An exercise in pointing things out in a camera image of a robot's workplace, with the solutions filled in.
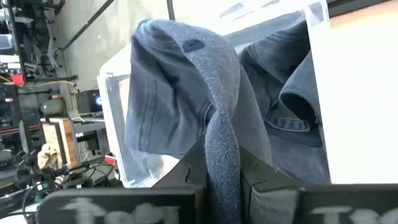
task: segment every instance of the black wire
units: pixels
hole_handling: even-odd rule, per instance
[[[120,170],[119,169],[115,169],[114,171],[118,175],[118,181],[120,181]]]
[[[24,198],[22,199],[22,215],[24,216],[25,221],[28,223],[28,217],[27,217],[27,212],[26,212],[26,200],[29,198],[29,195],[32,193],[33,190],[35,190],[38,186],[43,185],[44,183],[39,183],[39,184],[34,184],[29,190],[27,190],[27,192],[24,195]],[[48,183],[47,184],[55,184],[57,187],[59,187],[60,189],[62,189],[62,186],[58,183],[52,182],[52,183]],[[42,192],[42,191],[46,191],[46,190],[50,190],[50,189],[44,189],[44,190],[39,190],[37,193]]]
[[[111,171],[108,172],[107,174],[105,174],[103,171],[97,169],[97,167],[99,167],[99,166],[105,166],[105,165],[110,166],[110,164],[103,164],[103,165],[96,165],[96,166],[92,167],[92,169],[94,169],[94,171],[93,171],[93,172],[90,174],[90,176],[88,176],[88,177],[91,178],[91,177],[94,175],[95,171],[98,171],[98,172],[104,174],[104,177],[108,177],[109,175],[111,175],[112,170],[113,170],[113,167],[111,168]]]
[[[96,164],[96,165],[94,165],[94,166],[92,166],[92,167],[86,168],[85,170],[83,170],[83,171],[81,171],[81,172],[79,172],[79,173],[76,173],[76,174],[74,174],[74,175],[71,175],[71,176],[70,176],[68,179],[66,179],[65,181],[68,181],[68,180],[70,180],[71,178],[73,178],[73,177],[75,177],[75,176],[78,176],[78,175],[80,175],[80,174],[82,174],[82,173],[84,173],[84,172],[87,172],[87,171],[89,171],[89,170],[92,170],[92,169],[94,169],[94,171],[88,176],[88,177],[90,177],[90,178],[94,175],[94,173],[95,173],[96,171],[98,171],[98,172],[100,172],[100,173],[106,175],[103,171],[98,170],[97,167],[99,167],[99,166],[110,166],[110,165],[111,165],[111,164],[107,164],[107,163],[99,163],[99,164]]]
[[[109,177],[109,175],[112,174],[113,170],[114,170],[114,166],[112,166],[112,168],[109,170],[109,172],[106,175],[96,179],[94,185],[100,184],[100,183],[108,183],[107,187],[110,187],[110,183],[109,183],[109,178],[108,177]]]
[[[33,215],[33,214],[35,214],[35,212],[12,212],[12,213],[10,213],[10,214],[6,215],[5,217],[2,217],[2,218],[13,217],[13,216],[16,216],[16,215]]]

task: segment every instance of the electronic equipment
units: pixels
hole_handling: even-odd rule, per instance
[[[15,48],[11,34],[0,34],[0,55],[14,55]]]
[[[150,189],[57,191],[41,203],[36,218],[40,224],[210,223],[203,143],[201,138]],[[398,185],[302,185],[240,150],[244,224],[398,219]]]
[[[29,108],[21,111],[22,119],[30,125],[38,125],[40,113],[37,108]]]
[[[0,171],[9,170],[14,167],[12,151],[3,149],[0,151]]]
[[[17,89],[0,83],[0,130],[16,128],[21,120]]]
[[[76,94],[79,113],[95,113],[102,111],[102,101],[99,90],[82,91]]]

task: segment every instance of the dark stain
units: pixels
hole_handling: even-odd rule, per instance
[[[187,40],[182,45],[182,49],[185,53],[194,52],[205,47],[205,43],[198,39]]]

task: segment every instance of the cable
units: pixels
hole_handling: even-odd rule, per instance
[[[69,85],[72,85],[72,86],[76,86],[76,84],[74,84],[73,82],[66,81],[66,80],[60,80],[60,81],[39,83],[39,84],[35,84],[35,85],[22,86],[22,87],[23,88],[33,88],[33,87],[37,87],[37,86],[46,86],[46,85],[53,85],[53,84],[58,84],[58,83],[66,83],[66,84],[69,84]]]
[[[112,166],[112,168],[109,170],[109,172],[107,174],[105,174],[104,177],[109,177],[109,175],[112,174],[113,170],[114,170],[114,166]]]
[[[33,214],[35,214],[35,212],[12,212],[12,213],[6,215],[5,217],[2,217],[2,219],[8,218],[8,217],[13,217],[16,215],[33,215]]]
[[[59,186],[60,189],[62,189],[62,186],[58,183],[52,182],[52,183],[48,183],[48,184],[55,184],[56,186]],[[24,198],[22,199],[22,215],[24,216],[25,221],[28,223],[28,217],[26,215],[26,200],[29,198],[29,195],[32,193],[33,190],[35,190],[38,186],[43,185],[43,182],[39,183],[39,184],[34,184],[24,195]]]
[[[71,106],[72,106],[72,115],[75,115],[75,99],[76,99],[76,96],[75,96],[75,92],[74,91],[72,91],[72,93],[71,93],[71,95],[70,95],[70,104],[71,104]]]
[[[90,156],[90,152],[85,152],[85,153],[86,153],[86,155],[81,159],[82,162],[86,162]]]
[[[8,78],[6,78],[6,77],[3,77],[2,75],[0,75],[0,79],[2,79],[2,80],[4,80],[4,81],[7,81],[7,82],[11,82],[12,83],[12,81],[11,80],[9,80]]]
[[[104,176],[106,176],[106,174],[105,174],[103,171],[97,169],[97,167],[94,167],[93,172],[92,172],[88,177],[89,177],[89,178],[92,178],[92,176],[95,174],[96,171],[98,171],[98,172],[104,174]]]
[[[13,184],[14,184],[14,183],[4,184],[4,185],[0,186],[0,189],[3,189],[3,188],[6,188],[6,187],[9,187],[9,186],[12,186]]]
[[[73,175],[70,175],[67,179],[65,179],[64,182],[67,182],[67,181],[69,181],[70,179],[72,179],[72,178],[74,178],[74,177],[76,177],[76,176],[78,176],[78,175],[80,175],[80,174],[82,174],[82,173],[84,173],[84,172],[87,172],[87,171],[89,171],[89,170],[91,170],[91,169],[97,170],[96,168],[99,167],[99,166],[110,166],[110,164],[107,164],[107,163],[96,164],[96,165],[94,165],[93,167],[89,167],[89,168],[87,168],[87,169],[85,169],[85,170],[83,170],[83,171],[81,171],[81,172],[77,172],[77,173],[74,173]]]
[[[120,181],[120,171],[119,171],[119,169],[115,169],[114,171],[115,171],[116,174],[118,175],[118,181]]]

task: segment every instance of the clear plastic container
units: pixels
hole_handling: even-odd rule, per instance
[[[305,19],[304,10],[318,1],[252,0],[198,2],[174,0],[176,20],[205,27],[225,36],[236,51],[278,30]],[[131,152],[124,145],[128,104],[131,46],[128,44],[106,62],[98,77],[104,118],[111,152],[118,160],[121,181],[127,188],[151,187],[178,162],[170,156]]]

